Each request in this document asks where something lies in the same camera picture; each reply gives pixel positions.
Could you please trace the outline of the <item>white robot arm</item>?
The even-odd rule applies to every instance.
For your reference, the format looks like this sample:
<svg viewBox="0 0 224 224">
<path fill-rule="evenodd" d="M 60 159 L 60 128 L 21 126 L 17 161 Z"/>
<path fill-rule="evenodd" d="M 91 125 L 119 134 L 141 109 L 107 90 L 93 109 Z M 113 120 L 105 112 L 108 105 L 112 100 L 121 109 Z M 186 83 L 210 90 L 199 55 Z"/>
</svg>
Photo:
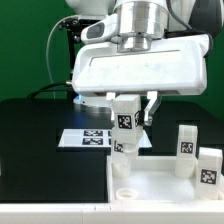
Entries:
<svg viewBox="0 0 224 224">
<path fill-rule="evenodd" d="M 65 1 L 90 21 L 73 69 L 78 94 L 144 95 L 149 125 L 162 96 L 206 89 L 205 57 L 224 27 L 224 0 Z"/>
</svg>

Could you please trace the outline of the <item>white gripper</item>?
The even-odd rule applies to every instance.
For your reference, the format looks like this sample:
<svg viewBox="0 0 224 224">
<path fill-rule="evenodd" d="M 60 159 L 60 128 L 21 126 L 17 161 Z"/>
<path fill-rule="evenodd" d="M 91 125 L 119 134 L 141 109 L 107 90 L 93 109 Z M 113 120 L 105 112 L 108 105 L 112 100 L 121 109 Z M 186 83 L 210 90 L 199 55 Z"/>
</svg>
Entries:
<svg viewBox="0 0 224 224">
<path fill-rule="evenodd" d="M 207 87 L 208 35 L 156 40 L 142 52 L 118 52 L 110 42 L 83 47 L 76 58 L 72 86 L 81 95 L 141 94 L 140 124 L 151 126 L 164 95 L 199 95 Z"/>
</svg>

